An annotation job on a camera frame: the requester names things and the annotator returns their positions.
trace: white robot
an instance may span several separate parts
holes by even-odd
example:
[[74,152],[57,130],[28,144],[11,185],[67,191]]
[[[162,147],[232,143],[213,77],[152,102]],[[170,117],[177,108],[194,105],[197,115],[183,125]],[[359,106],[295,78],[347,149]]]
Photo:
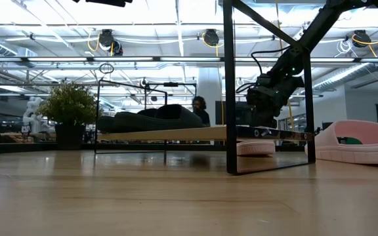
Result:
[[27,110],[23,115],[22,133],[37,134],[41,131],[42,115],[36,115],[41,102],[41,98],[35,97],[31,97],[27,102]]

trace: green object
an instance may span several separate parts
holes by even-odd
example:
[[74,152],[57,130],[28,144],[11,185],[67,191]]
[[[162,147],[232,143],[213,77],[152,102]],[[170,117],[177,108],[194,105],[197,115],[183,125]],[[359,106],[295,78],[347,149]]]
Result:
[[362,143],[356,138],[346,138],[346,144],[357,145],[357,144],[362,144]]
[[93,124],[96,121],[95,95],[88,86],[62,83],[51,90],[51,95],[37,112],[58,124]]

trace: plant pot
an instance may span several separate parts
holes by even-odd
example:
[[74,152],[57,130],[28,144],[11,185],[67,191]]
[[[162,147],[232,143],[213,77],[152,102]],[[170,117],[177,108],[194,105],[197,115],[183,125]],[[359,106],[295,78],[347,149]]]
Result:
[[59,150],[80,150],[83,144],[83,125],[55,125]]

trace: person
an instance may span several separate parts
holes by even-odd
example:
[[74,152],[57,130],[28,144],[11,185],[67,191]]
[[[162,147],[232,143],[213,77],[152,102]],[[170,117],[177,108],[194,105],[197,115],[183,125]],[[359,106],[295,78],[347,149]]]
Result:
[[207,109],[207,104],[205,102],[205,99],[202,98],[201,96],[196,96],[192,100],[192,107],[194,109],[194,113],[199,118],[201,118],[202,123],[205,126],[210,127],[211,126],[211,122],[209,121],[209,115],[208,115],[208,113],[205,110],[205,109]]

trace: white pillar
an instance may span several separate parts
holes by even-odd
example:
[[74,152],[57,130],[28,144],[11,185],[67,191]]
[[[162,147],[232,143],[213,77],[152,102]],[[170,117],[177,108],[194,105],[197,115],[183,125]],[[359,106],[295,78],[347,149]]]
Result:
[[211,126],[215,126],[215,101],[220,101],[221,75],[218,68],[200,68],[198,75],[198,96],[207,103],[206,112],[209,114]]

